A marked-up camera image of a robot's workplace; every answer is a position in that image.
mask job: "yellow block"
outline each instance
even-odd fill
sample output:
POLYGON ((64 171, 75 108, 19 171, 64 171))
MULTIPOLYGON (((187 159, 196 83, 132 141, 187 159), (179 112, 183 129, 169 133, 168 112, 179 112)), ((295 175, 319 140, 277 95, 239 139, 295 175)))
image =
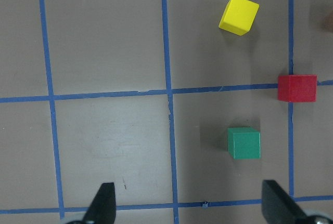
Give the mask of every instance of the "yellow block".
POLYGON ((248 0, 230 0, 219 28, 242 36, 250 31, 258 9, 259 4, 248 0))

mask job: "blue grid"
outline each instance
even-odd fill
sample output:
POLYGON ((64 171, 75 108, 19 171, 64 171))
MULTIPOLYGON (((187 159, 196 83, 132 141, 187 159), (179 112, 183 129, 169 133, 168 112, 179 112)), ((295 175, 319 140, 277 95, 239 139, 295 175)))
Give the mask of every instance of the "blue grid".
MULTIPOLYGON (((171 148, 171 169, 172 169, 172 195, 173 203, 166 204, 144 204, 144 205, 124 205, 117 206, 117 210, 132 209, 158 209, 172 208, 174 214, 174 223, 178 224, 178 208, 184 207, 200 207, 202 202, 179 203, 177 197, 177 172, 176 172, 176 150, 175 150, 175 133, 174 133, 174 112, 173 112, 173 95, 174 94, 191 94, 191 93, 208 93, 223 92, 237 90, 255 90, 255 89, 277 89, 277 84, 251 84, 251 85, 233 85, 233 86, 215 86, 215 87, 197 87, 197 88, 179 88, 173 89, 171 85, 171 69, 169 56, 169 34, 168 34, 168 7, 167 0, 162 0, 162 22, 163 22, 163 42, 164 42, 164 64, 165 64, 165 81, 166 89, 149 90, 149 91, 115 91, 108 93, 87 93, 87 94, 70 94, 70 95, 54 95, 52 71, 50 63, 50 55, 48 49, 47 22, 45 13, 45 2, 39 0, 41 25, 43 34, 43 46, 45 57, 45 69, 47 77, 48 95, 32 96, 32 97, 8 97, 0 98, 0 103, 8 102, 36 102, 49 101, 50 115, 52 124, 52 137, 54 146, 54 158, 58 192, 58 208, 25 208, 25 209, 7 209, 0 210, 0 214, 31 214, 31 213, 59 213, 60 218, 65 216, 65 212, 84 212, 87 207, 65 208, 62 195, 62 182, 60 171, 60 158, 58 149, 57 121, 55 101, 57 100, 74 100, 84 98, 100 98, 100 97, 135 97, 135 96, 151 96, 151 95, 167 95, 169 103, 169 121, 170 121, 170 148, 171 148)), ((289 7, 289 74, 293 74, 293 0, 288 0, 289 7)), ((331 86, 333 80, 317 82, 318 86, 331 86)), ((293 103, 288 103, 288 164, 289 164, 289 194, 296 202, 308 201, 331 201, 333 195, 305 196, 294 197, 294 156, 293 156, 293 103)), ((261 199, 240 200, 240 201, 221 201, 210 202, 210 207, 219 206, 239 206, 261 204, 261 199)))

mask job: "cube top face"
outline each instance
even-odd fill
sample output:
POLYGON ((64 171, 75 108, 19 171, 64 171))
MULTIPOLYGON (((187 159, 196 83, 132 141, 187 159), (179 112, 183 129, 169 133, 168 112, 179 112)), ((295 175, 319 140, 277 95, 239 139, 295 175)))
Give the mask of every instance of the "cube top face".
POLYGON ((260 132, 251 128, 228 128, 228 152, 234 159, 260 158, 260 132))
POLYGON ((230 0, 224 10, 219 28, 243 35, 253 24, 259 4, 249 0, 230 0))
POLYGON ((286 102, 315 102, 317 75, 286 75, 278 79, 278 99, 286 102))

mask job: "square grid cell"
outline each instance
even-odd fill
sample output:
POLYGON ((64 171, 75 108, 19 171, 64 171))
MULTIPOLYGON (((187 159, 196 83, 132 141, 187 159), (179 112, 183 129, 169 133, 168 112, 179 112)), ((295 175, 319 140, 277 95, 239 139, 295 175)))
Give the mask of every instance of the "square grid cell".
POLYGON ((1 222, 56 223, 105 181, 116 223, 264 223, 262 179, 332 214, 333 4, 251 1, 238 37, 228 0, 1 0, 1 222), (316 103, 277 101, 294 71, 318 74, 316 103), (260 160, 228 154, 240 125, 260 160))

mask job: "brown object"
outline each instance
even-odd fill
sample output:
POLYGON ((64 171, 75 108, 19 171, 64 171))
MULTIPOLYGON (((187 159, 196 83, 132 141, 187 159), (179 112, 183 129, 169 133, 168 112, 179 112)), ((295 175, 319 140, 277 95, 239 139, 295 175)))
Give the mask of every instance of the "brown object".
POLYGON ((333 32, 333 11, 325 18, 324 27, 333 32))

